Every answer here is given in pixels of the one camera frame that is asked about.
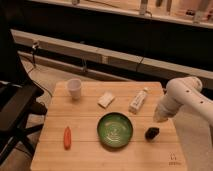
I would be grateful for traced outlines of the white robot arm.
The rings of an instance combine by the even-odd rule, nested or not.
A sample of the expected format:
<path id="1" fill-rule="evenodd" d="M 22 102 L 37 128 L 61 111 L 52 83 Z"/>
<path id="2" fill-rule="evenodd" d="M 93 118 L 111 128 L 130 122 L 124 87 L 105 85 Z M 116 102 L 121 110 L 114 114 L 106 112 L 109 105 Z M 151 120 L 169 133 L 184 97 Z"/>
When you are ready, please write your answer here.
<path id="1" fill-rule="evenodd" d="M 158 101 L 153 120 L 165 122 L 174 117 L 181 106 L 186 105 L 213 126 L 213 100 L 201 94 L 202 87 L 198 77 L 171 79 L 166 85 L 166 93 Z"/>

